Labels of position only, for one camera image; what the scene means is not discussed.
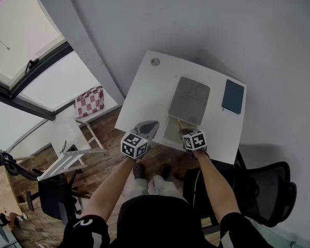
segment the black chair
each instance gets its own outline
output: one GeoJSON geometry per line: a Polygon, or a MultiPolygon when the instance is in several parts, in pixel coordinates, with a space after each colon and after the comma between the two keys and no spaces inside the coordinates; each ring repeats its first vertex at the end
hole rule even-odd
{"type": "MultiPolygon", "coordinates": [[[[8,173],[17,176],[22,175],[28,180],[38,181],[37,177],[42,175],[42,172],[37,169],[32,169],[32,172],[17,164],[13,157],[0,151],[0,166],[5,166],[8,173]]],[[[75,204],[77,200],[73,196],[89,198],[73,192],[77,188],[72,188],[72,184],[78,171],[75,171],[72,179],[69,181],[64,174],[53,176],[51,178],[41,180],[38,182],[38,192],[31,195],[30,191],[26,192],[26,199],[28,207],[31,211],[34,210],[32,201],[40,197],[40,204],[42,211],[59,220],[63,224],[67,224],[69,220],[75,219],[75,214],[80,214],[77,211],[75,204]]]]}
{"type": "MultiPolygon", "coordinates": [[[[297,188],[290,182],[286,162],[250,170],[231,165],[231,169],[219,171],[233,188],[241,213],[258,223],[274,227],[293,210],[297,188]]],[[[212,227],[218,225],[200,168],[186,172],[183,196],[201,219],[210,218],[212,227]]]]}

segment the dark blue notebook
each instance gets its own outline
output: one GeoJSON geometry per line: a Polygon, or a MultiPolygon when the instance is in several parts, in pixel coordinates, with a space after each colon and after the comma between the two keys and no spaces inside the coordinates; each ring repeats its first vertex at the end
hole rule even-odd
{"type": "Polygon", "coordinates": [[[222,107],[240,114],[243,100],[244,87],[230,80],[226,81],[222,107]]]}

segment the white table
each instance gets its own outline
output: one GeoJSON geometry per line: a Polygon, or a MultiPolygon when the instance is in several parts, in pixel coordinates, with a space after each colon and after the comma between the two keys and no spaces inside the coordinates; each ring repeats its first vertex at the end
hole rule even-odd
{"type": "Polygon", "coordinates": [[[147,51],[135,75],[129,93],[120,111],[115,128],[125,132],[146,120],[160,123],[154,142],[178,150],[182,143],[164,138],[168,122],[168,109],[180,77],[196,80],[210,87],[210,95],[202,124],[211,159],[233,164],[236,158],[243,124],[246,85],[219,72],[186,60],[154,51],[147,51]],[[150,61],[158,58],[160,64],[150,61]],[[241,114],[222,108],[226,80],[244,87],[241,114]]]}

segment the gray tablet case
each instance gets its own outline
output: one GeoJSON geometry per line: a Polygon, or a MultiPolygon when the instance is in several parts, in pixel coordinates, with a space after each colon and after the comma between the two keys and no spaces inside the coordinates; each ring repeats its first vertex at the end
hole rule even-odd
{"type": "Polygon", "coordinates": [[[206,110],[210,87],[181,77],[171,105],[169,116],[200,126],[206,110]]]}
{"type": "Polygon", "coordinates": [[[226,81],[222,107],[236,114],[241,113],[244,87],[230,80],[226,81]]]}

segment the pants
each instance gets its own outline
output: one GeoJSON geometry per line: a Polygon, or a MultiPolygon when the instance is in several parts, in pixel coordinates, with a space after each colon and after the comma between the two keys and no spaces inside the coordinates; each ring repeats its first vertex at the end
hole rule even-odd
{"type": "MultiPolygon", "coordinates": [[[[178,189],[176,188],[173,182],[165,181],[163,177],[159,175],[155,175],[153,180],[157,195],[173,196],[185,200],[183,196],[179,193],[178,189]]],[[[127,200],[130,200],[134,197],[141,195],[149,195],[148,181],[146,179],[142,178],[133,179],[133,181],[131,181],[130,183],[131,184],[129,188],[125,191],[127,200]]]]}

